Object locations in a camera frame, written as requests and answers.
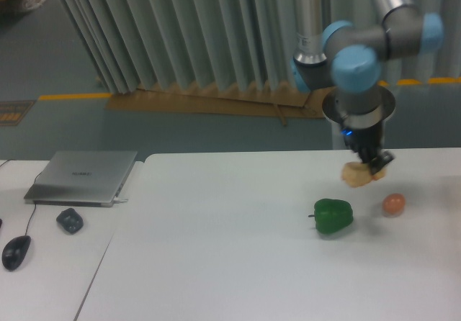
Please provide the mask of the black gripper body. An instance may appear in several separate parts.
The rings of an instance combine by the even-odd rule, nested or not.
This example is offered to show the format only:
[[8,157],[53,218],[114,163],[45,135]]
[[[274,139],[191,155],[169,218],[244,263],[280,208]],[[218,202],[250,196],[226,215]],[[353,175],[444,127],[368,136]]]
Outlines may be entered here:
[[373,158],[376,158],[377,154],[382,150],[382,121],[371,127],[362,129],[353,128],[341,123],[341,133],[345,145],[354,153],[357,153],[359,147],[369,147],[373,149]]

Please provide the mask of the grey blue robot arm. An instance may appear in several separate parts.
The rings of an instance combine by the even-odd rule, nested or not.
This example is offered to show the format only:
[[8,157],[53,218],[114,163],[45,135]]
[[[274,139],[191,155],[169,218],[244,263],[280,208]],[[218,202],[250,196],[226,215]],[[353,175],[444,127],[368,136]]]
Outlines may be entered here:
[[378,84],[381,64],[437,51],[444,24],[437,13],[421,14],[413,0],[372,1],[380,23],[359,30],[346,20],[325,27],[323,0],[294,0],[298,43],[292,65],[302,90],[334,86],[323,100],[323,113],[339,126],[345,146],[376,175],[394,159],[382,148],[395,98]]

